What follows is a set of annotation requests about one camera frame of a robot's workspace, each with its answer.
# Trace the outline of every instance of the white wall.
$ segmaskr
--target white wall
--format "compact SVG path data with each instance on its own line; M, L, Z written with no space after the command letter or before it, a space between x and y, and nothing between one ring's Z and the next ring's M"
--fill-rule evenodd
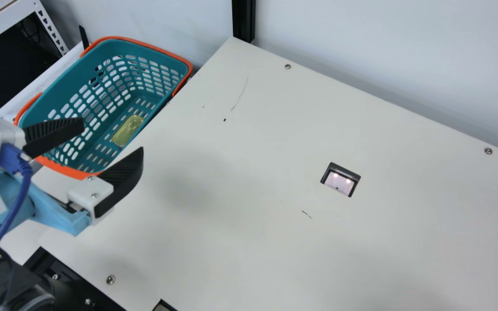
M231 0L43 3L69 45L82 24L200 66L231 35ZM257 0L256 29L264 49L498 146L498 0Z
M260 47L498 146L498 0L258 0L257 20Z
M121 35L151 43L200 67L232 34L231 0L42 0L71 48Z

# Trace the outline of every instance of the yellow object in basket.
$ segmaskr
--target yellow object in basket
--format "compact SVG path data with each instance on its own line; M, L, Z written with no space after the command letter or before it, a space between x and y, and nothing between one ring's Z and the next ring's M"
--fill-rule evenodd
M112 136L111 141L119 147L125 147L138 128L144 123L144 118L133 114L124 121L122 126Z

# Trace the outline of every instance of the cable connector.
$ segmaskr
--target cable connector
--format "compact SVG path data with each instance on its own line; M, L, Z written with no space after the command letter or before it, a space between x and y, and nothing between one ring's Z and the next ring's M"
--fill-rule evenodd
M1 145L0 150L0 167L12 175L15 175L18 171L24 174L23 170L25 169L31 171L32 168L28 165L28 161L24 159L23 156L26 155L15 145L4 143Z

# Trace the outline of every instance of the blue cable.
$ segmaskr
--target blue cable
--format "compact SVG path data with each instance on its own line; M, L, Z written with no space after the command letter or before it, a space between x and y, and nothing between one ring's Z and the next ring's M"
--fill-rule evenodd
M0 166L5 169L5 171L11 174L19 171L22 174L22 183L20 185L18 196L16 197L13 206L10 208L3 223L0 225L0 241L1 238L3 238L3 236L6 234L7 230L9 230L9 227L18 214L22 203L28 195L28 189L30 188L30 181L33 175L32 167L30 167L30 164L26 160L20 157L21 154L22 150L16 148L12 144L6 143L1 146Z

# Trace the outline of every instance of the table surface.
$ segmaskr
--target table surface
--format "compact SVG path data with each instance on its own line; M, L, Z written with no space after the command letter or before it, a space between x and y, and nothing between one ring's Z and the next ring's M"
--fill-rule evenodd
M40 244L133 311L498 310L498 149L286 63L227 41L121 154L132 193Z

